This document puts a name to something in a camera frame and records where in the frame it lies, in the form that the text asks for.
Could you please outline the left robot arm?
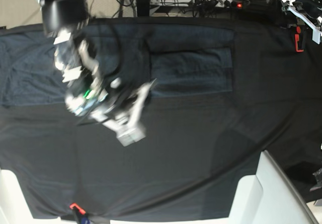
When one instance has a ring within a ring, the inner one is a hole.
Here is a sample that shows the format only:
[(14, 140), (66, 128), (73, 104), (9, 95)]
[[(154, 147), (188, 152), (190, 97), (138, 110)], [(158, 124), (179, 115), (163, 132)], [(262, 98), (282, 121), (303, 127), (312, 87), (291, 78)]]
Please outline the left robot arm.
[(281, 0), (281, 10), (321, 32), (321, 0)]

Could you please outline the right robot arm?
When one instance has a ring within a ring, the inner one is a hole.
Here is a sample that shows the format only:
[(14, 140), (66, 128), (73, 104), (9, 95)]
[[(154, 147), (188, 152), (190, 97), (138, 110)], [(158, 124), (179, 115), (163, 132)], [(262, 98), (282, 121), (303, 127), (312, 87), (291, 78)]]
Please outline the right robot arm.
[(55, 67), (67, 84), (67, 109), (114, 131), (140, 129), (144, 103), (153, 86), (144, 62), (126, 56), (116, 28), (109, 26), (117, 59), (108, 66), (100, 64), (94, 42), (82, 32), (90, 18), (86, 0), (36, 1), (44, 33), (54, 40)]

